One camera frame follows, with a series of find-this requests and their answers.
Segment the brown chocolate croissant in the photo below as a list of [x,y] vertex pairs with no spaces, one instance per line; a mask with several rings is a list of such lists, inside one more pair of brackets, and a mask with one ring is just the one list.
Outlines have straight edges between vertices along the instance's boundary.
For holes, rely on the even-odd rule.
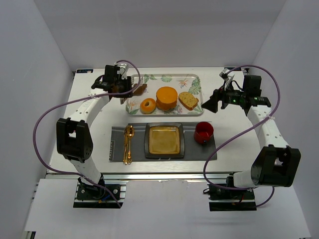
[[145,90],[147,88],[147,84],[142,84],[140,85],[134,92],[133,92],[133,96],[140,96],[142,95]]

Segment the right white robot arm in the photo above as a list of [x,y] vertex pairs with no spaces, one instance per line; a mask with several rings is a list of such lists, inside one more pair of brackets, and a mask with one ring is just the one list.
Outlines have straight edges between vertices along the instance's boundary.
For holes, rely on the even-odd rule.
[[202,108],[213,113],[228,105],[240,106],[254,126],[260,145],[260,153],[251,168],[232,175],[231,187],[248,189],[258,186],[290,187],[295,178],[301,159],[301,152],[291,148],[281,135],[274,118],[271,116],[271,103],[261,95],[261,76],[244,76],[243,87],[236,90],[232,86],[233,77],[221,73],[224,84],[214,90]]

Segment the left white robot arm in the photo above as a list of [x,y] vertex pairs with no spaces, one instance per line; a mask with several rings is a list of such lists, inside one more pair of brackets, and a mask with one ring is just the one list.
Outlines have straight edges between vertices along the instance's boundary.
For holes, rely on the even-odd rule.
[[90,126],[112,97],[125,99],[133,96],[132,78],[126,75],[127,70],[125,63],[105,66],[104,75],[91,86],[88,99],[70,117],[57,121],[57,151],[74,165],[84,184],[101,185],[102,174],[91,157],[93,140]]

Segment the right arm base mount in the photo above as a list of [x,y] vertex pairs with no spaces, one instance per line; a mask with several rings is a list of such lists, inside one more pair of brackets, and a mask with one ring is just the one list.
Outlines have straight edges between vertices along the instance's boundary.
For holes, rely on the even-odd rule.
[[208,195],[211,212],[256,211],[255,194],[249,190],[223,189],[208,183],[203,194]]

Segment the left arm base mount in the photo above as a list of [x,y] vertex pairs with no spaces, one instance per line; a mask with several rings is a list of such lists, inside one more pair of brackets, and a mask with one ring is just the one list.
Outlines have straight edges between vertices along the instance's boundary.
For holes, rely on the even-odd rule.
[[[105,181],[100,179],[99,184],[109,189],[119,204],[123,205],[126,191],[124,183],[105,184]],[[95,185],[85,184],[81,178],[78,178],[73,208],[119,209],[120,207],[108,191]]]

